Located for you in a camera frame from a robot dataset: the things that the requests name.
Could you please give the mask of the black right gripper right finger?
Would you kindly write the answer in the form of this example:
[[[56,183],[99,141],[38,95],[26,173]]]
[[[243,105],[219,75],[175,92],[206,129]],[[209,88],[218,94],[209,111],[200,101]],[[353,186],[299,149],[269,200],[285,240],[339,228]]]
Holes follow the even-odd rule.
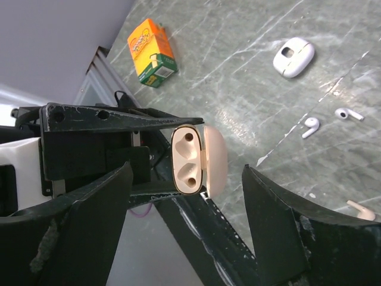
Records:
[[[253,167],[242,172],[262,285],[379,285],[380,223],[313,203]]]

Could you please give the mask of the beige earbud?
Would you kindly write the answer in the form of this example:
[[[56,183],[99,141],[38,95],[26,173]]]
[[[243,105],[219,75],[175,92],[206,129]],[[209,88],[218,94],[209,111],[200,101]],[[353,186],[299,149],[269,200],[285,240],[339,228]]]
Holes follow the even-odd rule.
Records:
[[[358,211],[357,218],[362,219],[362,220],[369,220],[369,221],[374,221],[376,219],[376,214],[372,210],[370,210],[370,209],[368,209],[368,208],[366,208],[366,207],[364,207],[364,206],[362,206],[362,205],[360,205],[360,204],[358,204],[352,200],[348,200],[346,203],[347,203],[347,205],[355,208]]]

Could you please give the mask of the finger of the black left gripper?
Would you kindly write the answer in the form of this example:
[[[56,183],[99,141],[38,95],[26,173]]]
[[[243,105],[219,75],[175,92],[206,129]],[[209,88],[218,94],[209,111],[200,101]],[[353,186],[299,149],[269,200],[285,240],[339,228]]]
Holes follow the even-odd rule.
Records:
[[[204,285],[259,285],[254,255],[206,189],[183,195],[173,183],[135,185],[130,207],[153,203]]]

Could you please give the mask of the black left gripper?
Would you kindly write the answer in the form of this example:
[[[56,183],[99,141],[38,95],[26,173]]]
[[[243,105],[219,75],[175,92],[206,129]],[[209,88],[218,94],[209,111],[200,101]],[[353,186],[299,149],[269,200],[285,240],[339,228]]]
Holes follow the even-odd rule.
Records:
[[[201,125],[153,108],[49,103],[12,112],[1,126],[1,213],[44,203],[130,163],[132,185],[152,182],[149,130]]]

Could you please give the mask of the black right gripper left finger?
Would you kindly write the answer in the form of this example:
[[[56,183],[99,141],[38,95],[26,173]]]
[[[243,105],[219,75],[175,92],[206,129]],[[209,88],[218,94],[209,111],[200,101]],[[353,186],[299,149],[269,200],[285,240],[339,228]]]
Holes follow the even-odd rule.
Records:
[[[105,285],[132,189],[130,164],[1,218],[2,285]]]

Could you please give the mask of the beige earbud charging case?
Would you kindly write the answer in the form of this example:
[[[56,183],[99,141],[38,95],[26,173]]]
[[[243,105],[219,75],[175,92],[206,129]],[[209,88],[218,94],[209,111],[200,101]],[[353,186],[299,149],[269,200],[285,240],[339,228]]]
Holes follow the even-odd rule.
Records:
[[[210,198],[223,192],[227,182],[228,158],[220,131],[205,125],[200,135],[193,125],[182,125],[171,137],[174,184],[185,195],[199,193],[206,187]]]

